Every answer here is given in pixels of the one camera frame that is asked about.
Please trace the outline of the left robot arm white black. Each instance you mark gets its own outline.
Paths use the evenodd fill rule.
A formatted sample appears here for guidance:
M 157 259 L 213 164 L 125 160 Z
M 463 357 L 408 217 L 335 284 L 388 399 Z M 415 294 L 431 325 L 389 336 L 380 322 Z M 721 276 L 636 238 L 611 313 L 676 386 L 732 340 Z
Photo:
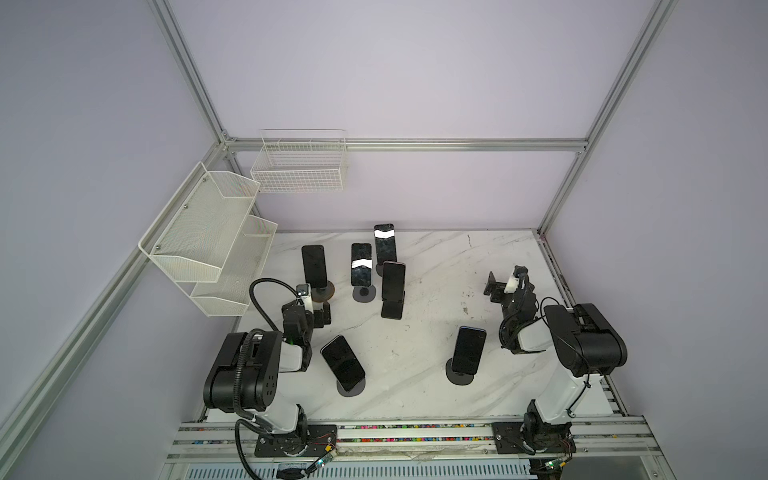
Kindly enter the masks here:
M 270 436 L 308 432 L 303 408 L 278 392 L 281 373 L 308 370 L 315 328 L 331 323 L 327 302 L 313 310 L 300 300 L 281 307 L 282 333 L 257 329 L 226 336 L 203 386 L 209 409 L 234 413 Z

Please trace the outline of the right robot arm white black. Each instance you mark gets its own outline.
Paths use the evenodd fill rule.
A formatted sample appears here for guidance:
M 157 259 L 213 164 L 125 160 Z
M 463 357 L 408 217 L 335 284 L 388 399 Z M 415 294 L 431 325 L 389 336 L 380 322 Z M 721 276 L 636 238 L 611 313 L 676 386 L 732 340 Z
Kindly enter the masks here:
M 500 454 L 570 454 L 575 450 L 571 426 L 576 409 L 602 378 L 628 358 L 624 340 L 592 303 L 572 307 L 537 300 L 525 266 L 514 268 L 506 282 L 488 275 L 484 294 L 501 306 L 499 341 L 513 354 L 530 354 L 521 334 L 542 321 L 560 366 L 544 391 L 532 399 L 520 422 L 492 425 Z

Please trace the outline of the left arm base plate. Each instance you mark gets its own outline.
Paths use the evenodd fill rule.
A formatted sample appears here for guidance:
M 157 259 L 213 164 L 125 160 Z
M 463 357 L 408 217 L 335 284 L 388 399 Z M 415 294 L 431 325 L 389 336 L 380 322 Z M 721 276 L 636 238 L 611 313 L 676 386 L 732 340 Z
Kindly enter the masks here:
M 337 435 L 333 424 L 301 424 L 291 433 L 259 438 L 253 453 L 257 458 L 320 457 L 336 445 Z

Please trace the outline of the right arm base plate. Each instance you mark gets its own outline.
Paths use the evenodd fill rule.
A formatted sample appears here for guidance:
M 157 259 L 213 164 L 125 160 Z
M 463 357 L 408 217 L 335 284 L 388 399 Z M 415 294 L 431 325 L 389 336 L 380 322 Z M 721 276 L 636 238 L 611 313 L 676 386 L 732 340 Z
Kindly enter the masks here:
M 576 447 L 571 427 L 571 422 L 496 422 L 492 424 L 492 433 L 498 454 L 572 454 Z

